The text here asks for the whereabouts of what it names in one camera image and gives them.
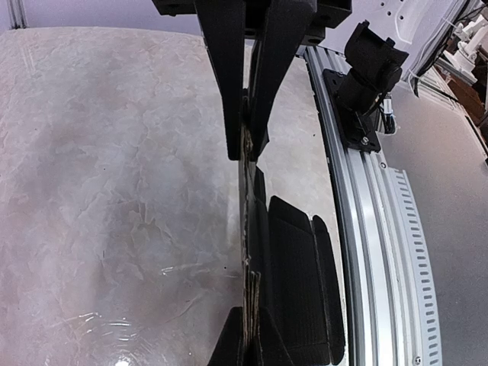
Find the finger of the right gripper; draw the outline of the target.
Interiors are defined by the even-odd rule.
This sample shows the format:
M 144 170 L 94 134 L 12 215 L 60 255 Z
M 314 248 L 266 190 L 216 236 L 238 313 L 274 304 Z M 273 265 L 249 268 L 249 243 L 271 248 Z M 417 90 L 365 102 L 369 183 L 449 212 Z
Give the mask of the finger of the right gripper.
M 239 366 L 243 364 L 242 307 L 233 307 L 223 325 L 208 366 Z
M 257 365 L 294 365 L 269 311 L 260 307 L 258 315 Z

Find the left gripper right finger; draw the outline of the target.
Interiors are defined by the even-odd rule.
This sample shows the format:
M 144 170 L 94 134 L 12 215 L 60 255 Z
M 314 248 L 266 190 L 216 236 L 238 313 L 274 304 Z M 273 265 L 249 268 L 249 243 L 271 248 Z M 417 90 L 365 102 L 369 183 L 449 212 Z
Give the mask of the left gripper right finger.
M 264 149 L 275 96 L 316 14 L 315 1 L 271 1 L 252 51 L 249 132 L 252 158 Z

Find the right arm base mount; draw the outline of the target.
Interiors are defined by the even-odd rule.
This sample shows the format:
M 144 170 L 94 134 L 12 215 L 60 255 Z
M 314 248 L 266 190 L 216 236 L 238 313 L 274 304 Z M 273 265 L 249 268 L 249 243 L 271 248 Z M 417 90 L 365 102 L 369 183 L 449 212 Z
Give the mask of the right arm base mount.
M 354 69 L 346 75 L 324 69 L 323 80 L 343 146 L 366 153 L 380 152 L 369 112 L 379 93 Z

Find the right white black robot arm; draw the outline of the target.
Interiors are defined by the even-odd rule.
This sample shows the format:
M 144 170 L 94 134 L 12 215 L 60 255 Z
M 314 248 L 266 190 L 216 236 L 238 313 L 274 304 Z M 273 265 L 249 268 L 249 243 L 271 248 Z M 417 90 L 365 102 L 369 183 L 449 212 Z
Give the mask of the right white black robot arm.
M 212 365 L 440 365 L 432 266 L 413 190 L 378 139 L 390 91 L 429 2 L 389 1 L 326 65 L 325 28 L 349 1 L 199 1 L 197 16 L 239 163 L 243 304 L 231 309 Z M 258 158 L 293 57 L 305 50 L 319 112 L 342 262 L 325 223 L 265 194 Z

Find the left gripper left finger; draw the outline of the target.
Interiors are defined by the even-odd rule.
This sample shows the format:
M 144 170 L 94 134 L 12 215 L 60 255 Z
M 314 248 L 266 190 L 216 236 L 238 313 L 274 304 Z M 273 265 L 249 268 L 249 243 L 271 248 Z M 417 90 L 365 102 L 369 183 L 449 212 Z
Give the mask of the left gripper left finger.
M 195 8 L 223 105 L 228 157 L 240 159 L 245 10 L 243 1 L 196 1 Z

